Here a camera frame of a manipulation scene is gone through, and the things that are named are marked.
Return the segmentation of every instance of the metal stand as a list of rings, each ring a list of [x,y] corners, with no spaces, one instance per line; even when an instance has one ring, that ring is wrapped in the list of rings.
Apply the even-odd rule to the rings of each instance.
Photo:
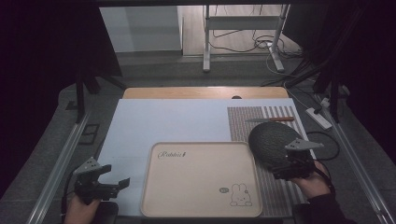
[[[210,45],[209,32],[211,30],[276,30],[274,40],[269,45],[271,56],[274,60],[276,71],[284,72],[282,62],[279,60],[277,41],[285,23],[289,5],[282,7],[280,16],[209,16],[209,5],[206,5],[205,15],[205,45],[204,45],[204,72],[210,71]]]
[[[286,13],[288,12],[288,9],[289,9],[289,5],[285,5],[284,7],[282,7],[282,11],[280,12],[280,16],[279,16],[279,22],[277,24],[276,32],[274,35],[274,40],[272,43],[267,44],[268,49],[270,50],[271,53],[271,57],[276,66],[276,71],[280,73],[285,72],[285,68],[283,67],[282,62],[279,59],[279,51],[277,50],[277,41],[279,40],[280,33],[282,32],[282,28],[285,23]]]

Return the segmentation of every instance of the wooden board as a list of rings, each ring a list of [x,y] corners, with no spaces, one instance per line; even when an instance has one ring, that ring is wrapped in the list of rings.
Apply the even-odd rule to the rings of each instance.
[[[282,87],[163,87],[129,88],[123,99],[243,99],[289,98]]]

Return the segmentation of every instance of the power strip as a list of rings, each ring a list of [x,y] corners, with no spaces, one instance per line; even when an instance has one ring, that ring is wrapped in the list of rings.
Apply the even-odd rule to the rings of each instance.
[[[316,121],[317,124],[320,125],[320,127],[322,127],[322,129],[324,130],[330,129],[332,127],[330,122],[327,121],[325,118],[323,118],[323,116],[321,116],[320,114],[315,114],[314,111],[315,111],[314,108],[309,108],[305,110],[305,112],[309,115],[309,117],[311,117],[314,121]]]

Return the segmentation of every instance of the black mesh object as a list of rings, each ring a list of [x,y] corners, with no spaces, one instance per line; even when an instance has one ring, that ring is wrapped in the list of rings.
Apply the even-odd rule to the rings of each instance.
[[[272,167],[288,165],[285,145],[296,138],[302,138],[291,127],[278,122],[264,122],[257,125],[248,137],[248,144],[254,157],[271,171]]]

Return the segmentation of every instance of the cartoon rabbit print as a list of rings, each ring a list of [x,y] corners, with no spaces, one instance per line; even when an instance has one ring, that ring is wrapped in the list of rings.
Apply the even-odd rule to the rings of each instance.
[[[250,195],[245,184],[234,184],[231,195],[231,206],[251,206]]]

